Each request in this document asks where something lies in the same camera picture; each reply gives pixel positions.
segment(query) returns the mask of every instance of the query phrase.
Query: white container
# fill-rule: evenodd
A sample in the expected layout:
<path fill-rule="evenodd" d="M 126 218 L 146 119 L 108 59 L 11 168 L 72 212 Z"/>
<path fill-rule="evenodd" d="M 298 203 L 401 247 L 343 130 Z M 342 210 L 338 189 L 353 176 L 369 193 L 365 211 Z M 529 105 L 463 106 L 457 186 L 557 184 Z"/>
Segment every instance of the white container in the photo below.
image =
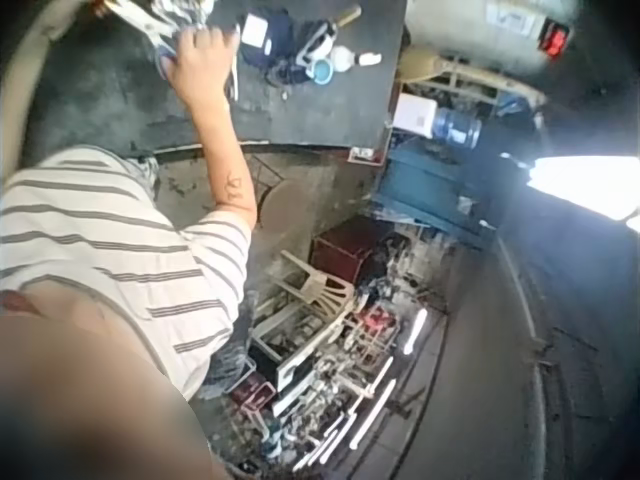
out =
<path fill-rule="evenodd" d="M 336 72 L 346 72 L 354 65 L 361 67 L 378 65 L 382 62 L 382 55 L 373 52 L 359 53 L 356 55 L 347 47 L 336 45 L 333 47 L 333 50 L 331 50 L 330 59 Z"/>
<path fill-rule="evenodd" d="M 432 138 L 431 130 L 437 110 L 438 102 L 435 100 L 401 93 L 393 116 L 393 126 Z"/>

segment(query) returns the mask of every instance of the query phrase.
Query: white paper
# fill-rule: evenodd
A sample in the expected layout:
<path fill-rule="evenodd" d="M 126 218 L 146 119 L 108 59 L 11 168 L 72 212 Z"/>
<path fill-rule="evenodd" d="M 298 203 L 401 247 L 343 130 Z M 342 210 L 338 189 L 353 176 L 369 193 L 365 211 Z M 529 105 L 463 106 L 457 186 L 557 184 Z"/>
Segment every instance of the white paper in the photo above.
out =
<path fill-rule="evenodd" d="M 268 27 L 269 22 L 264 18 L 256 17 L 252 14 L 247 15 L 247 21 L 244 23 L 244 28 L 242 29 L 242 43 L 251 45 L 252 47 L 262 48 Z"/>

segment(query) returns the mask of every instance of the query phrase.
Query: white striped shirt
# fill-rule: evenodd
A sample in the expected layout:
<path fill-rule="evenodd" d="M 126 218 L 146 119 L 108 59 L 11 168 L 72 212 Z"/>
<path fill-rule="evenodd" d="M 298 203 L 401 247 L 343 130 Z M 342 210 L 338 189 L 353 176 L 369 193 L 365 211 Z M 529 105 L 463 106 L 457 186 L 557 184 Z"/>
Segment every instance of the white striped shirt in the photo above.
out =
<path fill-rule="evenodd" d="M 231 212 L 176 231 L 117 157 L 74 148 L 5 185 L 0 289 L 49 279 L 98 295 L 189 399 L 238 316 L 250 240 Z"/>

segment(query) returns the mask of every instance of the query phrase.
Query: blurry skin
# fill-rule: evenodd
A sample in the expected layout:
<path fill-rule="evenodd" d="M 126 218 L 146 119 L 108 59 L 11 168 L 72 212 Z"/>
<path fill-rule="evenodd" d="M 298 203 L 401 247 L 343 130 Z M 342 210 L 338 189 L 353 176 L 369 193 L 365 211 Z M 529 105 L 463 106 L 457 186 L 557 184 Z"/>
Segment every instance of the blurry skin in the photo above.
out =
<path fill-rule="evenodd" d="M 0 391 L 97 471 L 118 478 L 229 478 L 157 369 L 102 335 L 31 312 L 0 316 Z"/>
<path fill-rule="evenodd" d="M 253 228 L 253 184 L 224 97 L 238 43 L 217 29 L 186 31 L 166 68 L 200 134 L 216 208 Z M 0 299 L 0 394 L 56 443 L 109 478 L 230 478 L 189 405 L 109 307 L 56 282 Z"/>

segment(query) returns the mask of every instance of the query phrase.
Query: white bottle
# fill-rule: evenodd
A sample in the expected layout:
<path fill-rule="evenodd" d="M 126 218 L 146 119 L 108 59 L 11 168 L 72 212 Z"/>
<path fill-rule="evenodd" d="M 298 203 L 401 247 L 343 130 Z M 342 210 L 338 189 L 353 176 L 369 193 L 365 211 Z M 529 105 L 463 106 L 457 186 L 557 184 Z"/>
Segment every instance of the white bottle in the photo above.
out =
<path fill-rule="evenodd" d="M 356 55 L 343 45 L 333 47 L 330 58 L 336 72 L 346 72 L 354 65 L 363 67 L 377 65 L 382 61 L 382 55 L 379 53 L 367 52 Z"/>

